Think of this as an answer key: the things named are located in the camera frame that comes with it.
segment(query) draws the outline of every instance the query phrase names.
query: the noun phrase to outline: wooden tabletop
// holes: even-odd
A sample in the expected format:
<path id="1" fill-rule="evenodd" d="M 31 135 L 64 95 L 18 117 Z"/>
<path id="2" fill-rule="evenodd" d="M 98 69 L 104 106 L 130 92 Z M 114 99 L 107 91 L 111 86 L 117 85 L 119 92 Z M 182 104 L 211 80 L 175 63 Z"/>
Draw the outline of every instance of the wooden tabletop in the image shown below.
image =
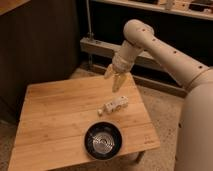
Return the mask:
<path id="1" fill-rule="evenodd" d="M 0 15 L 13 10 L 30 0 L 0 0 Z"/>
<path id="2" fill-rule="evenodd" d="M 112 78 L 103 76 L 28 86 L 9 171 L 50 170 L 93 161 L 84 147 L 84 135 L 96 122 L 118 127 L 124 155 L 159 147 L 160 142 L 140 93 L 130 74 L 119 92 Z M 99 117 L 98 108 L 116 97 L 129 105 Z"/>

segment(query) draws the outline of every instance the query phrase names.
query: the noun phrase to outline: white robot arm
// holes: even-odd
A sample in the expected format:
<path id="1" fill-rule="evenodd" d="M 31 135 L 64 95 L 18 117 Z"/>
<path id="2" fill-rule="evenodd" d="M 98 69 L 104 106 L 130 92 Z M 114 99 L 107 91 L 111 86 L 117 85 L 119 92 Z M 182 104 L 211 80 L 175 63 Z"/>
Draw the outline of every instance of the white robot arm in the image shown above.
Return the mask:
<path id="1" fill-rule="evenodd" d="M 154 36 L 139 20 L 124 26 L 126 40 L 115 54 L 105 78 L 115 74 L 113 91 L 125 81 L 136 57 L 147 50 L 188 92 L 178 133 L 175 171 L 213 170 L 213 70 Z"/>

